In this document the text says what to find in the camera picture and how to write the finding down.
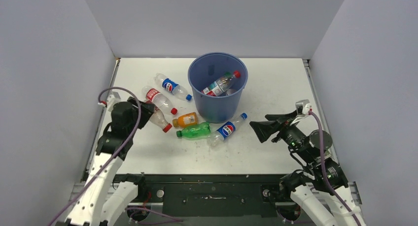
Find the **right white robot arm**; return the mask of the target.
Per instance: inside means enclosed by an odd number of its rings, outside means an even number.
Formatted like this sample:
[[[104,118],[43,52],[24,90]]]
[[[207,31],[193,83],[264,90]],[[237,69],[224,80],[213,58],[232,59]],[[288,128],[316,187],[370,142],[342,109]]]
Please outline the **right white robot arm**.
[[[294,111],[265,118],[249,123],[258,140],[266,142],[275,134],[272,142],[284,141],[290,156],[301,166],[267,190],[268,201],[291,200],[317,226],[364,226],[361,208],[352,197],[341,166],[326,156],[333,140],[319,117],[309,110],[306,114]]]

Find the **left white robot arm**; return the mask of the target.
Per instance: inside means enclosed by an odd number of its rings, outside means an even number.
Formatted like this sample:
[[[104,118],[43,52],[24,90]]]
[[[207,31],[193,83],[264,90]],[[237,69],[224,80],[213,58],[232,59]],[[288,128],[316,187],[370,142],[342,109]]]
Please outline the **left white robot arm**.
[[[136,102],[132,97],[113,105],[111,121],[98,140],[87,182],[72,200],[74,207],[58,226],[112,226],[131,200],[147,195],[146,186],[137,180],[125,182],[108,195],[117,170],[133,145],[133,137],[155,113],[151,102]]]

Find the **small clear bottle red cap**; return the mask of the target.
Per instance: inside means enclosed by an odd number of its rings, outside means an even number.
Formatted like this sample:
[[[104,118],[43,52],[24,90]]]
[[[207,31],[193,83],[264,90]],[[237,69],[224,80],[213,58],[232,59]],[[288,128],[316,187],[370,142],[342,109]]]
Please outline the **small clear bottle red cap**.
[[[154,109],[154,113],[151,115],[149,121],[161,128],[164,133],[167,133],[172,128],[172,124],[166,120],[163,112],[158,108]]]

